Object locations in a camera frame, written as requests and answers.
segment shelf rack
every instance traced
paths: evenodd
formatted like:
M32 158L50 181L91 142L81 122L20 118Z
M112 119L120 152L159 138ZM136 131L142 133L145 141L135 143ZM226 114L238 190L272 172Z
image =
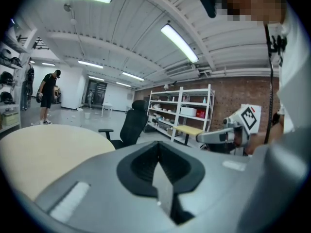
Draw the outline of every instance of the shelf rack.
M14 39L11 35L9 35L8 33L5 33L2 39L2 43L4 43L5 45L7 45L8 47L10 47L12 50L14 50L15 52L19 53L19 58L21 59L21 54L24 54L23 57L27 58L30 56L30 51L27 50L25 47L23 47L19 42L17 42L16 39ZM2 67L6 67L6 68L10 68L14 70L14 75L16 75L16 73L18 71L24 70L25 68L19 67L17 65L13 65L13 64L9 64L7 65L6 63L1 62L0 66ZM18 89L16 91L16 96L13 96L15 99L16 104L3 104L0 103L0 113L3 113L3 111L5 110L17 110L18 111L18 122L8 125L8 126L2 126L2 129L0 130L0 133L13 128L15 126L19 126L19 128L21 128L21 120L20 120L20 97L21 97L21 87L16 85L14 89Z
M157 97L157 98L165 97L165 100L160 100L160 99L157 99L155 97ZM169 100L170 97L177 98L177 101L170 101ZM207 103L190 102L191 98L193 98L193 97L206 97ZM173 133L172 133L172 135L170 135L166 132L166 130L155 125L152 122L152 119L156 119L157 122L161 122L163 124L166 124L168 126L168 128L173 127L173 126L177 126L180 117L183 118L183 123L182 123L183 125L187 124L187 119L198 120L198 121L201 121L204 123L202 130L205 132L208 132L210 129L211 119L212 119L212 115L213 115L214 100L215 100L215 91L211 89L210 84L208 85L208 88L204 88L204 89L184 90L183 87L180 87L179 90L175 90L175 91L163 91L163 92L152 92L151 91L149 106L148 106L148 115L149 115L148 125L155 128L160 133L168 136L172 142L174 140L176 140L178 142L184 143L185 142L185 136L184 135L177 136L175 129L173 129ZM167 104L170 106L176 106L176 109L174 109L174 111L172 111L172 112L163 111L163 110L160 110L159 108L154 108L153 106L155 104ZM205 118L182 115L182 114L180 114L181 107L199 107L201 109L204 109L205 110ZM161 114L161 115L165 115L165 114L174 115L175 116L174 124L172 124L168 121L165 121L165 120L157 119L155 116L153 116L154 112L157 112L157 114ZM202 143L196 142L195 139L193 139L191 137L189 138L188 145L190 147L196 147L196 148L200 148L203 146Z

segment red box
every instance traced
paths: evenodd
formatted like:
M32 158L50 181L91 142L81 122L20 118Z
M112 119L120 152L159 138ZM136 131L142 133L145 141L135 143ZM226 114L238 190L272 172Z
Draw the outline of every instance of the red box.
M197 110L196 111L196 117L199 117L199 118L205 118L205 110Z

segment gray floor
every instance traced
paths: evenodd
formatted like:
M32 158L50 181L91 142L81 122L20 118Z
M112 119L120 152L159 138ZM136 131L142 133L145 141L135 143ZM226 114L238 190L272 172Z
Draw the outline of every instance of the gray floor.
M90 119L85 119L84 112L90 112ZM21 125L22 128L31 127L31 125L39 124L40 104L32 99L31 107L27 111L21 112ZM48 119L53 124L65 124L77 127L83 127L98 133L98 129L113 129L114 132L110 134L111 139L119 139L120 131L125 121L125 112L112 111L111 114L107 110L102 111L99 109L83 108L82 112L77 110L69 110L61 108L60 104L52 104L49 111L50 116ZM137 143L149 141L169 141L170 139L159 132L140 134Z

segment brick wall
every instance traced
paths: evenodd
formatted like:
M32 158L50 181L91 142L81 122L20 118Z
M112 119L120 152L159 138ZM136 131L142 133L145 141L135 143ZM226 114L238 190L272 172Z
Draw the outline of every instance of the brick wall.
M212 90L215 91L215 103L213 118L210 131L222 128L223 119L241 107L242 103L260 105L261 120L260 131L265 131L268 124L269 115L269 97L270 97L270 78L265 77L240 77L240 78L221 78L209 79L185 83L177 83L175 87L169 90L178 90L183 86L184 89L207 88L211 84ZM274 79L274 102L273 113L279 109L279 99L276 95L278 91L278 78ZM163 86L154 87L136 91L134 100L141 100L150 95L150 92L164 91ZM187 125L201 128L202 122L187 119Z

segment white wall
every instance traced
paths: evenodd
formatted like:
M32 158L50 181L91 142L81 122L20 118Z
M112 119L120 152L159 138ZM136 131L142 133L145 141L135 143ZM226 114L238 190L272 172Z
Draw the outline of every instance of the white wall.
M82 96L83 96L85 84L86 84L86 77L84 75L81 75L79 79L79 83L78 83L78 88L77 88L78 107L80 107L82 103Z
M65 65L46 67L34 65L34 69L35 78L33 84L33 95L36 95L36 92L38 91L44 76L59 69L61 70L61 75L60 78L57 79L56 85L60 88L62 93L62 107L70 109L76 109L80 107L86 81L81 67L70 68Z
M133 94L130 100L127 99L127 94ZM112 104L113 110L126 111L126 106L131 106L134 99L134 91L113 84L107 84L104 102Z

